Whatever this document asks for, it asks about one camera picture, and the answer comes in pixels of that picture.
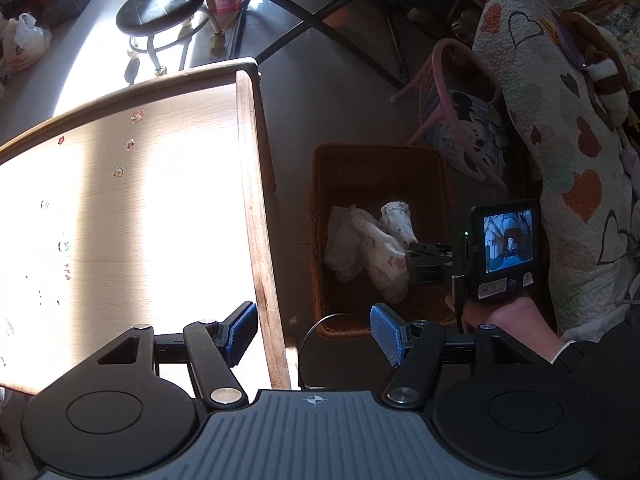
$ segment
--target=black circular motor housing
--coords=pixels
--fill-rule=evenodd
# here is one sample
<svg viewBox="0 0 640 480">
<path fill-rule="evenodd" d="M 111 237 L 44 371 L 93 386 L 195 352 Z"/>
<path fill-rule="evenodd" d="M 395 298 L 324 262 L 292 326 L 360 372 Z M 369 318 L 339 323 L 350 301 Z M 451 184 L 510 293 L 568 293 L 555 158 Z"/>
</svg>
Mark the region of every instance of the black circular motor housing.
<svg viewBox="0 0 640 480">
<path fill-rule="evenodd" d="M 129 330 L 29 402 L 22 435 L 34 460 L 66 475 L 133 474 L 172 457 L 194 434 L 191 397 L 157 377 L 153 329 Z"/>
<path fill-rule="evenodd" d="M 569 376 L 529 365 L 495 367 L 457 383 L 436 400 L 432 421 L 464 460 L 524 478 L 586 466 L 606 430 L 602 407 Z"/>
</svg>

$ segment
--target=hand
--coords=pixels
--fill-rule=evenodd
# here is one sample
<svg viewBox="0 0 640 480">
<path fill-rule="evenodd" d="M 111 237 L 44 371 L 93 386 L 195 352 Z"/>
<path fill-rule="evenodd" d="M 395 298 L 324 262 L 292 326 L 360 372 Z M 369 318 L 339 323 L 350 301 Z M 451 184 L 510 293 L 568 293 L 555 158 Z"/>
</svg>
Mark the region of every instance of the hand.
<svg viewBox="0 0 640 480">
<path fill-rule="evenodd" d="M 450 296 L 446 302 L 453 310 Z M 497 303 L 466 300 L 462 317 L 474 327 L 482 323 L 500 327 L 547 361 L 551 361 L 564 346 L 529 296 Z"/>
</svg>

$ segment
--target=black sleeve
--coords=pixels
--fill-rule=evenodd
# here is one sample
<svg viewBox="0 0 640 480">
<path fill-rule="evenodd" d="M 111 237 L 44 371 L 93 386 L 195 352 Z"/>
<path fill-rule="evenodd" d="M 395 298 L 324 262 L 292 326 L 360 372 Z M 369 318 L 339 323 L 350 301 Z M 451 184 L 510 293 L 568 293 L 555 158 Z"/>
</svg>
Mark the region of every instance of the black sleeve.
<svg viewBox="0 0 640 480">
<path fill-rule="evenodd" d="M 607 413 L 605 443 L 590 464 L 602 480 L 640 478 L 640 309 L 635 311 L 599 343 L 573 343 L 554 362 Z"/>
</svg>

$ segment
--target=pink chair frame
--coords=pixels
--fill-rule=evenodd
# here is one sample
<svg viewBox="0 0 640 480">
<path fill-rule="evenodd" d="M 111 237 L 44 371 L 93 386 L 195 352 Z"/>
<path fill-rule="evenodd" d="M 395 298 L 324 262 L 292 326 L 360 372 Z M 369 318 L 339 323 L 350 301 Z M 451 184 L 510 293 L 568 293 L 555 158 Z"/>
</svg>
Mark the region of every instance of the pink chair frame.
<svg viewBox="0 0 640 480">
<path fill-rule="evenodd" d="M 425 120 L 424 123 L 420 125 L 418 130 L 414 133 L 413 137 L 409 139 L 407 145 L 417 144 L 424 137 L 424 133 L 427 130 L 438 124 L 441 120 L 446 120 L 447 123 L 450 124 L 451 129 L 455 134 L 460 146 L 463 147 L 465 153 L 471 159 L 471 161 L 478 167 L 480 171 L 482 171 L 487 176 L 487 178 L 493 184 L 495 184 L 505 195 L 507 195 L 507 185 L 498 175 L 495 174 L 495 172 L 491 168 L 489 168 L 488 165 L 484 163 L 484 161 L 482 161 L 482 159 L 475 152 L 473 146 L 466 136 L 462 125 L 460 124 L 460 120 L 458 120 L 458 115 L 453 107 L 453 104 L 451 103 L 449 91 L 447 90 L 444 79 L 444 72 L 442 71 L 442 56 L 444 50 L 448 47 L 453 47 L 456 50 L 457 54 L 462 55 L 469 61 L 473 62 L 473 64 L 476 65 L 484 73 L 484 75 L 489 78 L 495 88 L 492 104 L 497 105 L 498 101 L 500 100 L 500 96 L 502 95 L 500 82 L 498 81 L 496 76 L 489 70 L 489 67 L 485 65 L 485 63 L 482 62 L 482 60 L 479 59 L 479 57 L 476 56 L 476 54 L 468 46 L 460 43 L 457 40 L 444 38 L 443 40 L 440 40 L 438 43 L 436 43 L 431 56 L 418 71 L 415 77 L 409 82 L 409 84 L 402 88 L 401 91 L 399 91 L 391 98 L 392 104 L 397 103 L 412 89 L 419 87 L 425 79 L 428 80 L 431 88 L 433 88 L 433 85 L 435 85 L 435 89 L 438 93 L 438 105 L 431 113 L 431 115 L 429 115 L 427 120 Z"/>
</svg>

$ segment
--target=white label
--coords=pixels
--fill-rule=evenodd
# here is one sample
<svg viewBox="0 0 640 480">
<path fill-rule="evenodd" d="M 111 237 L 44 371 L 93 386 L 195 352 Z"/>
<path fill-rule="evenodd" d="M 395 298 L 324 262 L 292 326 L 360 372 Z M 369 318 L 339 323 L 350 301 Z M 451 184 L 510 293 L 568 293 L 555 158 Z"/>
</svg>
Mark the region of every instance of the white label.
<svg viewBox="0 0 640 480">
<path fill-rule="evenodd" d="M 507 290 L 506 278 L 495 280 L 494 282 L 481 283 L 481 285 L 478 287 L 478 300 L 482 300 L 482 298 L 488 298 L 489 296 L 494 296 L 495 294 L 500 294 L 505 290 Z"/>
</svg>

